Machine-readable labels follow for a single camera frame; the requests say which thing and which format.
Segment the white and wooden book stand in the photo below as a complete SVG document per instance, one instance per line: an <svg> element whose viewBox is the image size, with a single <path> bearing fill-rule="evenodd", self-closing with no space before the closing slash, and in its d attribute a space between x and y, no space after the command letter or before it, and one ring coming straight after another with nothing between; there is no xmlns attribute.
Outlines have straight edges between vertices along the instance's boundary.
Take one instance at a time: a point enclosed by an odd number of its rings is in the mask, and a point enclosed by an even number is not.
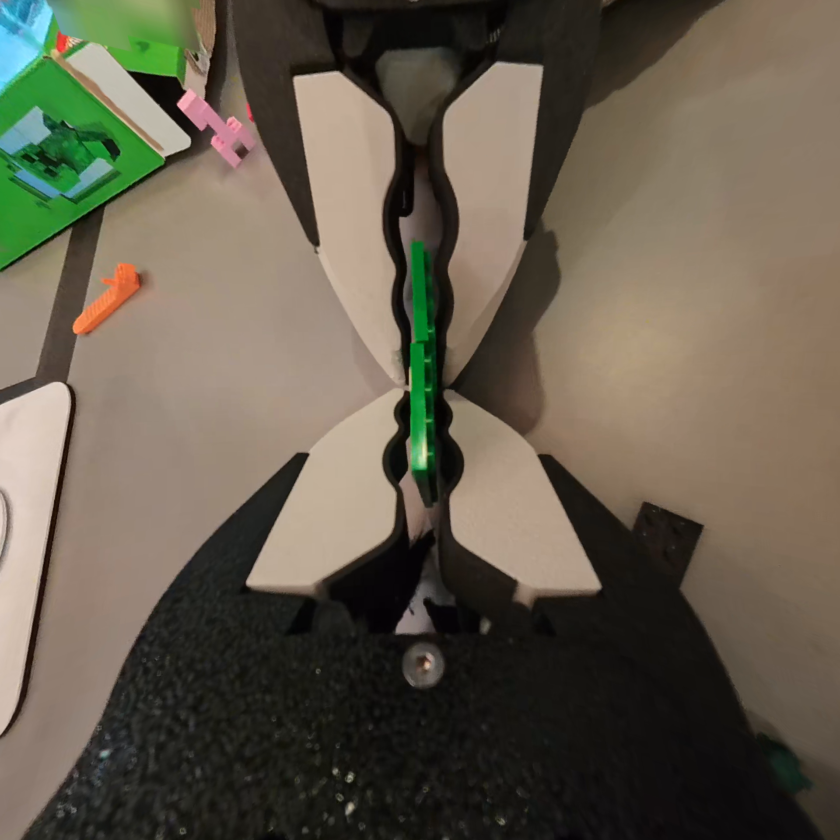
<svg viewBox="0 0 840 840"><path fill-rule="evenodd" d="M1 732L25 691L36 613L72 410L52 382L1 408Z"/></svg>

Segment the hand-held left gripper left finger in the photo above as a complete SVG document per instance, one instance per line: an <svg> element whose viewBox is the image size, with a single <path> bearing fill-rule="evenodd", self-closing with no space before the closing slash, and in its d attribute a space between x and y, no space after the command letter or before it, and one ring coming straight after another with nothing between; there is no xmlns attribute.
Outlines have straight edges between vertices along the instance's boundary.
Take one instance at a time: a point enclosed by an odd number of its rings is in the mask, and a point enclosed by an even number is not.
<svg viewBox="0 0 840 840"><path fill-rule="evenodd" d="M393 535L407 472L407 397L391 389L311 448L248 575L250 590L322 595Z"/></svg>

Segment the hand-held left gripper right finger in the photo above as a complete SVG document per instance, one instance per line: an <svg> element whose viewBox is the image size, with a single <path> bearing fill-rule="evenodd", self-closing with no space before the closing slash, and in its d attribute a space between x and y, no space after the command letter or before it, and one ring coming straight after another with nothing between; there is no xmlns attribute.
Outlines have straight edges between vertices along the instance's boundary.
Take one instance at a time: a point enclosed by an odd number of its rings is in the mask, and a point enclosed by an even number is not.
<svg viewBox="0 0 840 840"><path fill-rule="evenodd" d="M448 498L457 545L512 581L514 602L589 596L602 583L535 449L462 395L444 394L463 458Z"/></svg>

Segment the dark green lego piece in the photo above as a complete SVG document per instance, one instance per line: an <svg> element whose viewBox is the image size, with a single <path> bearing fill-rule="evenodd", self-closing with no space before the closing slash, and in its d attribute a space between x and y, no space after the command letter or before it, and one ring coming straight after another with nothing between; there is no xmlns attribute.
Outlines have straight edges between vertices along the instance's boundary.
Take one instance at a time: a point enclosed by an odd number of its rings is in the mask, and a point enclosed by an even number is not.
<svg viewBox="0 0 840 840"><path fill-rule="evenodd" d="M776 783L786 794L797 796L813 789L813 782L803 771L802 762L788 745L763 731L758 732L755 739Z"/></svg>

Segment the green lego plate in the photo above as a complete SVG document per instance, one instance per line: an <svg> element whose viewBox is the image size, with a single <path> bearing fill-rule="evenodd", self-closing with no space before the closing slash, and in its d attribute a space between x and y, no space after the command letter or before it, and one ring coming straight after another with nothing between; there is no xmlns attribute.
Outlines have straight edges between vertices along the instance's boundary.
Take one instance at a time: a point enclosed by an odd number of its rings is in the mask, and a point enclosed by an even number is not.
<svg viewBox="0 0 840 840"><path fill-rule="evenodd" d="M434 338L410 347L410 470L426 508L438 500L436 457L437 363Z"/></svg>
<svg viewBox="0 0 840 840"><path fill-rule="evenodd" d="M413 343L435 340L436 302L434 265L424 242L411 243L411 281L413 298Z"/></svg>

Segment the orange brick separator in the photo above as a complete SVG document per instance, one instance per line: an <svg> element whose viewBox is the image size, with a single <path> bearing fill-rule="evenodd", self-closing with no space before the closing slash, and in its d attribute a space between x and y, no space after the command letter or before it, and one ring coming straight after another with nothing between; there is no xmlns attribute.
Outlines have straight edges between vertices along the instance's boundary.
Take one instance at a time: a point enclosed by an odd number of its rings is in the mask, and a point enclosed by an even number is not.
<svg viewBox="0 0 840 840"><path fill-rule="evenodd" d="M85 307L73 322L72 332L74 334L91 333L141 289L140 273L134 265L126 263L118 264L114 276L104 278L102 283L109 289Z"/></svg>

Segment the pink lego piece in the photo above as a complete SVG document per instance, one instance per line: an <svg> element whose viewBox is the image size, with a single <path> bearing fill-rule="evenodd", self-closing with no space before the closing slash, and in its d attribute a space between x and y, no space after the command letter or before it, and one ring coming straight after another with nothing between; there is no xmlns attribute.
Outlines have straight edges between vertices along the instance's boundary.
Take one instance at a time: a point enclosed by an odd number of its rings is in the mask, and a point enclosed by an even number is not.
<svg viewBox="0 0 840 840"><path fill-rule="evenodd" d="M186 90L177 106L199 130L213 132L212 147L231 167L239 167L244 157L256 147L254 136L243 123L236 117L224 120L194 90Z"/></svg>

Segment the black lego plate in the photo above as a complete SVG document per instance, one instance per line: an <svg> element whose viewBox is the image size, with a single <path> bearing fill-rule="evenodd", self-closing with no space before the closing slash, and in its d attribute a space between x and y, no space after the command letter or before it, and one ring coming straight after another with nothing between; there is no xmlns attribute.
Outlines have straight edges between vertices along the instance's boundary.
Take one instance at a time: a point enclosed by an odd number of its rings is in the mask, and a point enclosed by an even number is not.
<svg viewBox="0 0 840 840"><path fill-rule="evenodd" d="M638 510L633 534L648 554L681 586L704 526L645 501Z"/></svg>

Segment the green lego box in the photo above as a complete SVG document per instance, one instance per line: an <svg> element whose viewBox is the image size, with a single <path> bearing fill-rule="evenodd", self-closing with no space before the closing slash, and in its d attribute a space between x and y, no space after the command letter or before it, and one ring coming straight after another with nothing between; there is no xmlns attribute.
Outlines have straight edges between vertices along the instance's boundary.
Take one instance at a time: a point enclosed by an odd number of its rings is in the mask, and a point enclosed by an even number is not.
<svg viewBox="0 0 840 840"><path fill-rule="evenodd" d="M38 58L2 91L1 267L191 144L104 47Z"/></svg>

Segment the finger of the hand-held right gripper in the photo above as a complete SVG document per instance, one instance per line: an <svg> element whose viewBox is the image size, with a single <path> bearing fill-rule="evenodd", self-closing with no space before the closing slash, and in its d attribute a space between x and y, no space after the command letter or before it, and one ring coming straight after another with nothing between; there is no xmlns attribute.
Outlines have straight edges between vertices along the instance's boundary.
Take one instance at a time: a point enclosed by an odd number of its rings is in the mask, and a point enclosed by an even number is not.
<svg viewBox="0 0 840 840"><path fill-rule="evenodd" d="M447 94L437 114L454 241L439 255L452 295L443 382L451 386L486 335L526 247L543 67L495 61Z"/></svg>
<svg viewBox="0 0 840 840"><path fill-rule="evenodd" d="M385 239L385 199L396 174L391 114L339 70L294 78L318 229L318 257L361 340L406 385L393 311L397 267Z"/></svg>

